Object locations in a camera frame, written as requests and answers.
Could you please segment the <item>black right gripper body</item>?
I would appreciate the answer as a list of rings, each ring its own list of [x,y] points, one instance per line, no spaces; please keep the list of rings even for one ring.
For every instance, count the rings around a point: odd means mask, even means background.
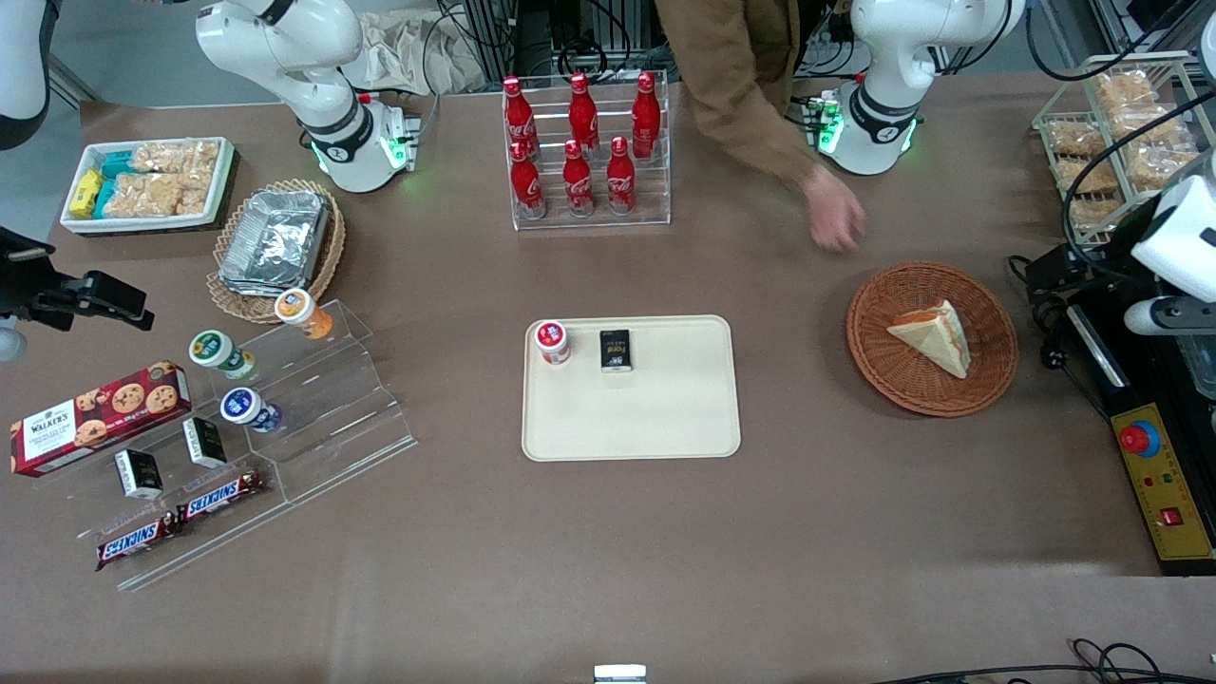
[[[73,324],[73,280],[55,269],[55,247],[39,239],[1,229],[1,315],[39,323],[55,330]]]

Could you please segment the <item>person's bare hand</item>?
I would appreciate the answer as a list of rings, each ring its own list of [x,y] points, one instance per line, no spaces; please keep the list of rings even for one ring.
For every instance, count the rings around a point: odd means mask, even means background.
[[[807,225],[814,242],[832,253],[848,253],[865,236],[867,217],[855,194],[824,167],[803,183]]]

